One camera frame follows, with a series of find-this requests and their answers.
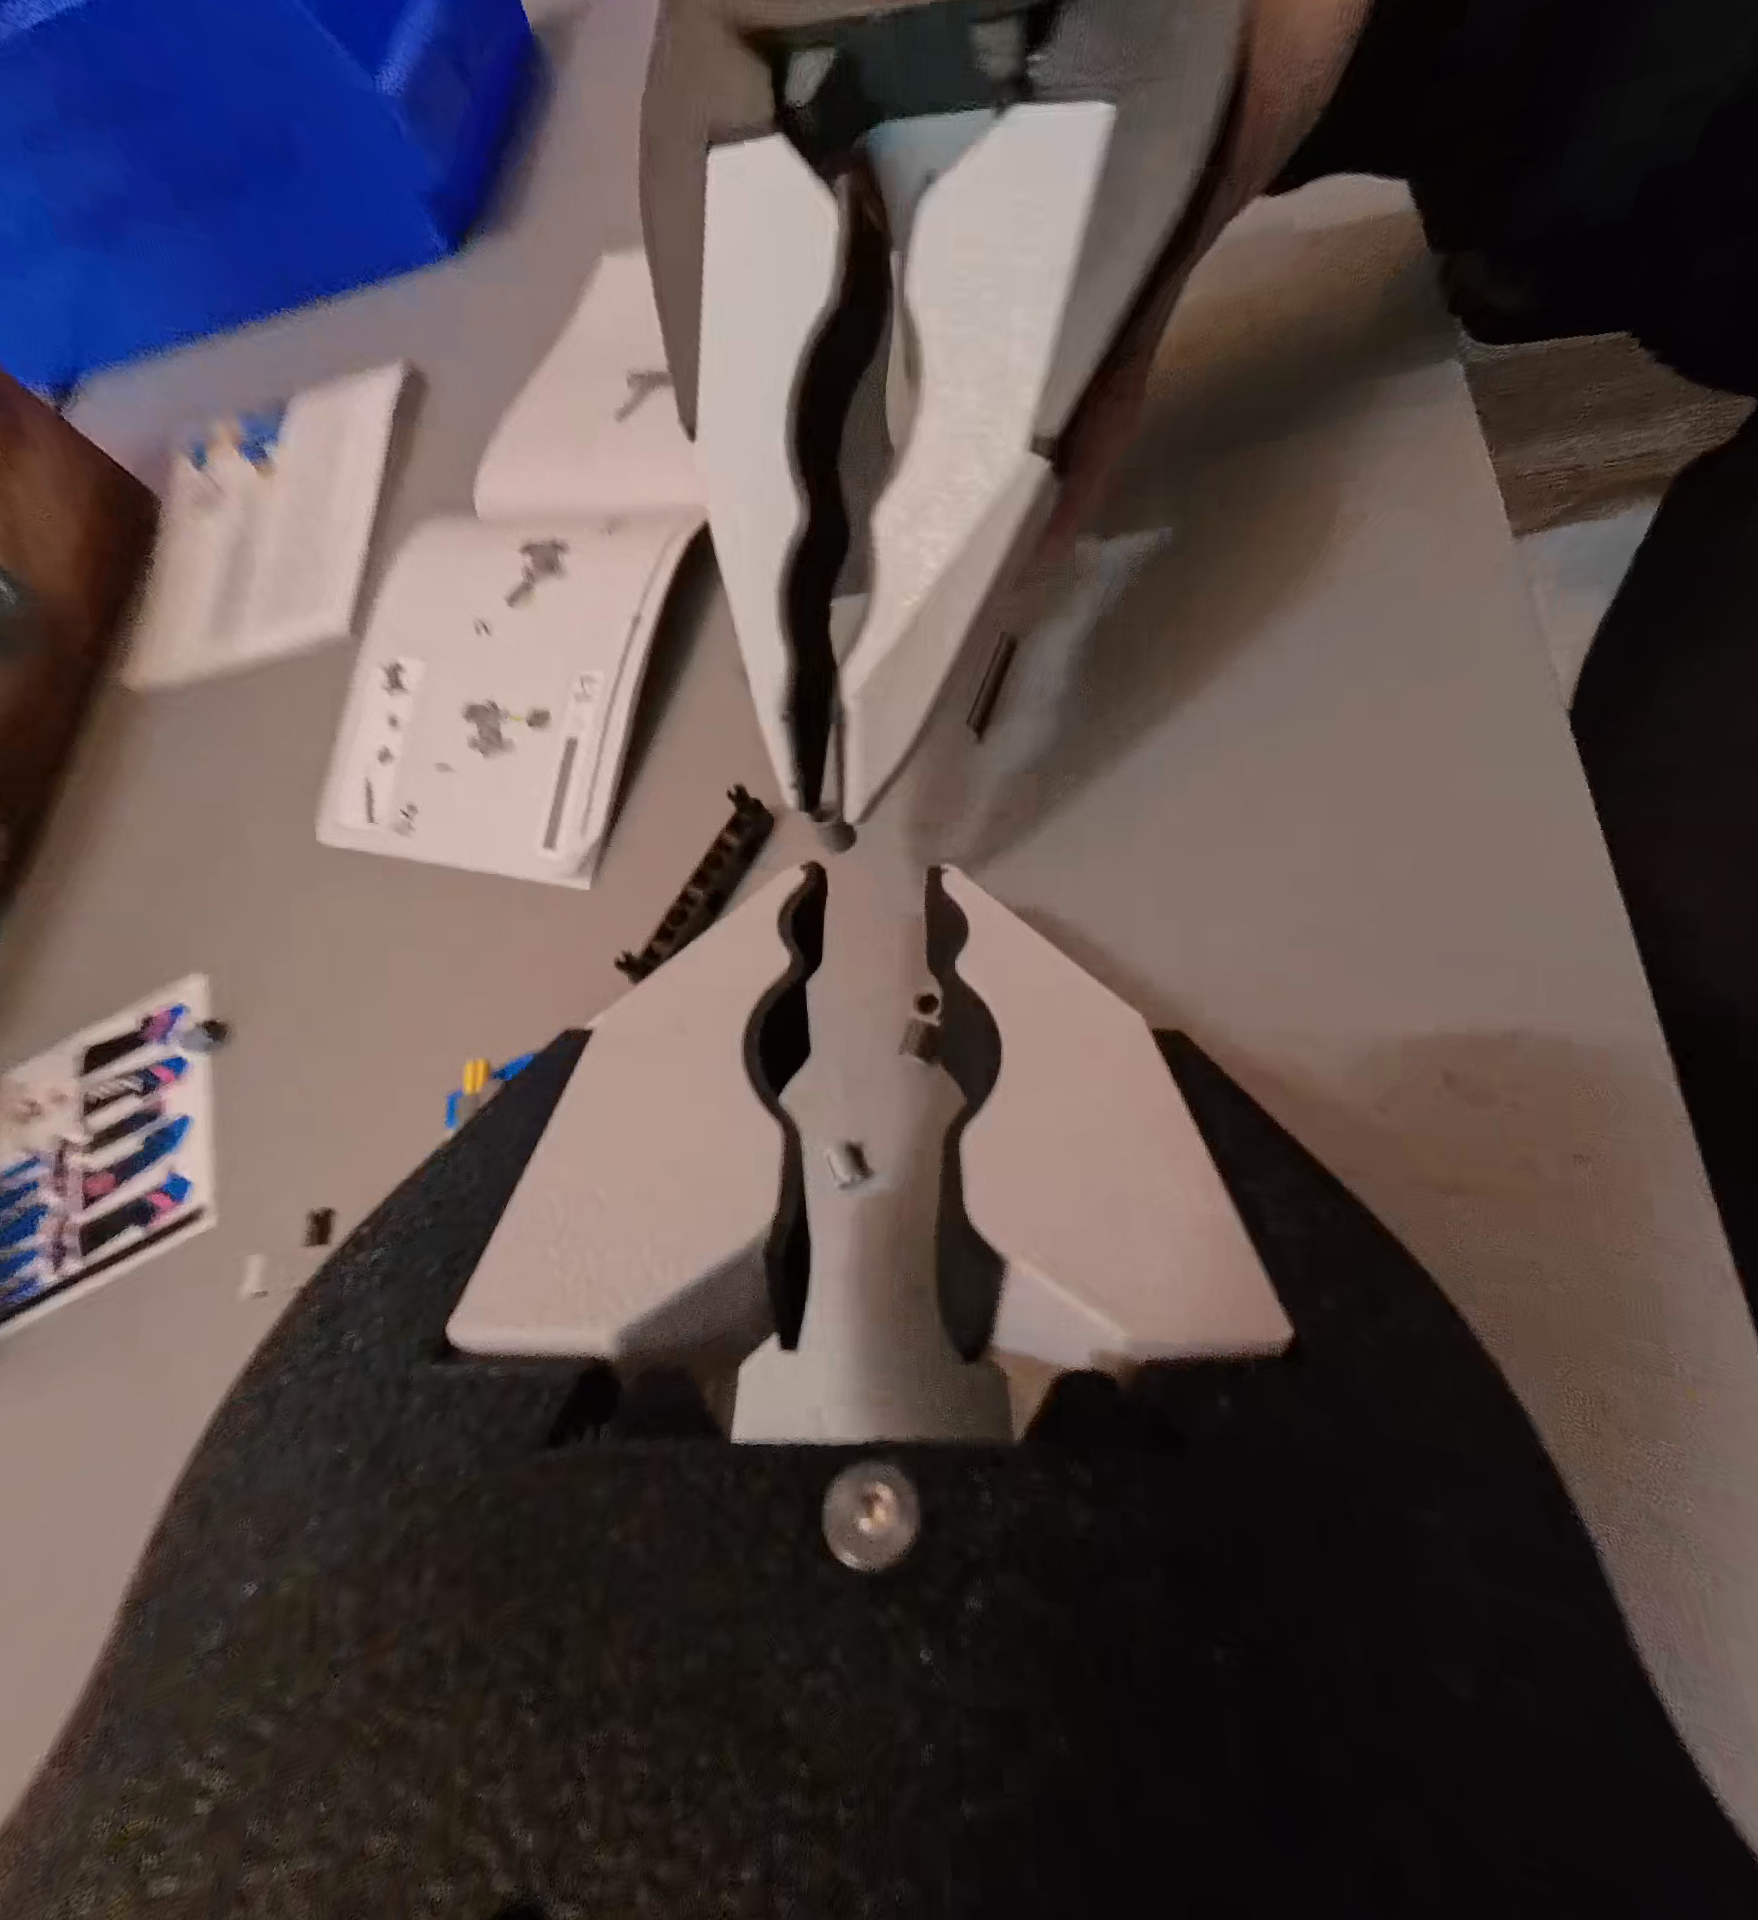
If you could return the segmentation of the black lego beam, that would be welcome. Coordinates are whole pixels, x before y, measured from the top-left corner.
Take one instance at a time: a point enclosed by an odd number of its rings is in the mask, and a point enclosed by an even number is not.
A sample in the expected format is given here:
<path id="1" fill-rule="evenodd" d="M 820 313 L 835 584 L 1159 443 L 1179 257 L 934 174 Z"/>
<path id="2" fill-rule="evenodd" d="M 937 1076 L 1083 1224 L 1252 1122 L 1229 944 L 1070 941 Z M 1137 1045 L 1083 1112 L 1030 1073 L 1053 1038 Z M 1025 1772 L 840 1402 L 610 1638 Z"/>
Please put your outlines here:
<path id="1" fill-rule="evenodd" d="M 752 868 L 759 865 L 765 845 L 773 840 L 775 811 L 769 801 L 752 796 L 747 783 L 725 788 L 725 805 L 730 817 L 723 828 L 689 872 L 653 934 L 641 948 L 615 953 L 615 972 L 627 983 L 641 987 L 678 951 L 694 944 L 725 914 Z"/>

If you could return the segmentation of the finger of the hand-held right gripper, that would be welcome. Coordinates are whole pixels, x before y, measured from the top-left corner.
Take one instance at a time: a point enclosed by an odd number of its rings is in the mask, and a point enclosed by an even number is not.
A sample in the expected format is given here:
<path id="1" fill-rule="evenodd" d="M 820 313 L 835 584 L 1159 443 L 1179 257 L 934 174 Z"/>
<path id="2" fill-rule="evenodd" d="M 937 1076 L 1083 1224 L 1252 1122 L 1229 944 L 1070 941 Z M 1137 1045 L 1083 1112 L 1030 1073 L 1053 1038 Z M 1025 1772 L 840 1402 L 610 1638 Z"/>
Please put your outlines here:
<path id="1" fill-rule="evenodd" d="M 785 130 L 712 146 L 697 282 L 697 463 L 752 705 L 782 798 L 846 820 L 835 602 L 846 442 L 885 342 L 885 218 Z"/>
<path id="2" fill-rule="evenodd" d="M 866 140 L 885 213 L 906 218 L 913 408 L 868 512 L 872 586 L 836 669 L 847 824 L 906 767 L 1053 500 L 1039 404 L 1113 121 L 1104 100 L 1063 100 L 888 119 Z"/>

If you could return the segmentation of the blue plastic bin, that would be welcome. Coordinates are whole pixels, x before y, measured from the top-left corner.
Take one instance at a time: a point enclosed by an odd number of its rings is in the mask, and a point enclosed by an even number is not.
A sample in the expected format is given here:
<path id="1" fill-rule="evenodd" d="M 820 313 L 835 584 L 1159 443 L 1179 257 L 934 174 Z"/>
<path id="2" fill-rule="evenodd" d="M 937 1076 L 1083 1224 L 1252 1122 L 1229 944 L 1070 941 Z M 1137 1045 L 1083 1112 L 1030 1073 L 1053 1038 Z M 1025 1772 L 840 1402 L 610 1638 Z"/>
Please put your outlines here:
<path id="1" fill-rule="evenodd" d="M 458 254 L 525 3 L 0 3 L 0 368 L 31 389 Z"/>

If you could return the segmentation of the person's black clothing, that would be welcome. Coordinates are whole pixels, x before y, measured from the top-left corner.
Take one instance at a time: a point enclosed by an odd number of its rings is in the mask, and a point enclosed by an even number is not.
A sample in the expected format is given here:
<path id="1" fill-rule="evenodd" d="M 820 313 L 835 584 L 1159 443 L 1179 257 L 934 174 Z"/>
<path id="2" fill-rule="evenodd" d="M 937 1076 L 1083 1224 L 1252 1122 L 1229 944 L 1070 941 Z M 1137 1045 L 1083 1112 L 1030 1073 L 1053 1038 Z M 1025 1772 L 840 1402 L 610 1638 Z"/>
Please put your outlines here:
<path id="1" fill-rule="evenodd" d="M 1758 406 L 1669 486 L 1571 731 L 1758 1332 Z"/>

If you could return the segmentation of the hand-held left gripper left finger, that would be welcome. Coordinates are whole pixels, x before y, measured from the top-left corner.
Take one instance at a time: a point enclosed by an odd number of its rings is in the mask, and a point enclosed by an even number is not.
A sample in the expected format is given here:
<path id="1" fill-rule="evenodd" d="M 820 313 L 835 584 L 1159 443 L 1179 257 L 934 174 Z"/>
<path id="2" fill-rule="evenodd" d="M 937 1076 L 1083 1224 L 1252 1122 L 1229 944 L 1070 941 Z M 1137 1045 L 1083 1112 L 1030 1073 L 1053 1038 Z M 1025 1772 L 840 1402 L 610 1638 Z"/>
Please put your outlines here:
<path id="1" fill-rule="evenodd" d="M 782 1092 L 814 1053 L 828 872 L 803 860 L 591 1029 L 444 1338 L 469 1358 L 800 1342 L 814 1237 Z"/>

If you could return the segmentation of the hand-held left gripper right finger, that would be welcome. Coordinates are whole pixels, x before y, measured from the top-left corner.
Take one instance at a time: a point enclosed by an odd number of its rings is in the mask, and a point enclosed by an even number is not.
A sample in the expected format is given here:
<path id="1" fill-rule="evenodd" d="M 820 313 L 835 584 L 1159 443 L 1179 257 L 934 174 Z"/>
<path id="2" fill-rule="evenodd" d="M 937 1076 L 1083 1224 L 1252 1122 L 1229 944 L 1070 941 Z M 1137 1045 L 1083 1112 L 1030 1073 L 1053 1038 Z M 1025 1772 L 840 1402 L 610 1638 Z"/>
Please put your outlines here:
<path id="1" fill-rule="evenodd" d="M 934 1289 L 964 1362 L 1192 1365 L 1293 1342 L 1155 1024 L 968 875 L 926 875 L 937 1067 Z"/>

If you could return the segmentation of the open lego instruction booklet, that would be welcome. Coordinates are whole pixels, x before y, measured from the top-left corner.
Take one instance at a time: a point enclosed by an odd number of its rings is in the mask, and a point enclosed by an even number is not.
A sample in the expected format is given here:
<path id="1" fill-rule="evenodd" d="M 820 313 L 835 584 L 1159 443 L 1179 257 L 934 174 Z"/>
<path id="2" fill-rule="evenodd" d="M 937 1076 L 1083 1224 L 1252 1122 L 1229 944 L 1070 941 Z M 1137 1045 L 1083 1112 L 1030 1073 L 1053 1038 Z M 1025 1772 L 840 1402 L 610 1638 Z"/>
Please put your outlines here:
<path id="1" fill-rule="evenodd" d="M 379 584 L 319 846 L 587 890 L 702 494 L 648 254 L 604 254 L 472 505 L 423 521 Z"/>

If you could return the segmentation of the lego sticker sheet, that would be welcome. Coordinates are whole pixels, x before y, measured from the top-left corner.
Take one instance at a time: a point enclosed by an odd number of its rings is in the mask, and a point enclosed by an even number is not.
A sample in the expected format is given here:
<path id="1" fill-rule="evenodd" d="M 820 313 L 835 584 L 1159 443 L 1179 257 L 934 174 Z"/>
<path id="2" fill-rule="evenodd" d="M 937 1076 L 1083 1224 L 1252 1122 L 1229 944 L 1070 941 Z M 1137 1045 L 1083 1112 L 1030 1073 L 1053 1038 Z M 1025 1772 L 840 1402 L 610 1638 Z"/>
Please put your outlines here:
<path id="1" fill-rule="evenodd" d="M 217 1012 L 187 972 L 0 1073 L 0 1331 L 217 1228 Z"/>

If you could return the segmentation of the white paper leaflet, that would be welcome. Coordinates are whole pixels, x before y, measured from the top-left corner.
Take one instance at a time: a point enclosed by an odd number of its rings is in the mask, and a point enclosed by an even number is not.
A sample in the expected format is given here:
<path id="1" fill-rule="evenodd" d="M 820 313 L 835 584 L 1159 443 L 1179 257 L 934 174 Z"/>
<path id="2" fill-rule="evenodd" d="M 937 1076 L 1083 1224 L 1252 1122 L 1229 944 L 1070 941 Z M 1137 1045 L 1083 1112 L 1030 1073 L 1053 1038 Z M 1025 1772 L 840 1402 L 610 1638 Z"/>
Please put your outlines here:
<path id="1" fill-rule="evenodd" d="M 353 632 L 415 368 L 388 360 L 201 423 L 174 446 L 130 624 L 136 693 L 248 674 Z"/>

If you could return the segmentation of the person's right forearm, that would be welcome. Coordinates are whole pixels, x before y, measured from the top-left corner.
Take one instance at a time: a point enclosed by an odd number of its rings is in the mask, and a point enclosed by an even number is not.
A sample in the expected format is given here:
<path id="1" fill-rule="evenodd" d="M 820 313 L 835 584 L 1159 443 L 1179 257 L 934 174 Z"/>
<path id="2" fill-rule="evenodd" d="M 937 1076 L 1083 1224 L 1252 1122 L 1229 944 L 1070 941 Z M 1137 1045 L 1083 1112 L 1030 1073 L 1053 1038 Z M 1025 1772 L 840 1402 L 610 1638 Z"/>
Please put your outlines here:
<path id="1" fill-rule="evenodd" d="M 1758 3 L 1366 3 L 1273 190 L 1400 181 L 1483 342 L 1758 399 Z"/>

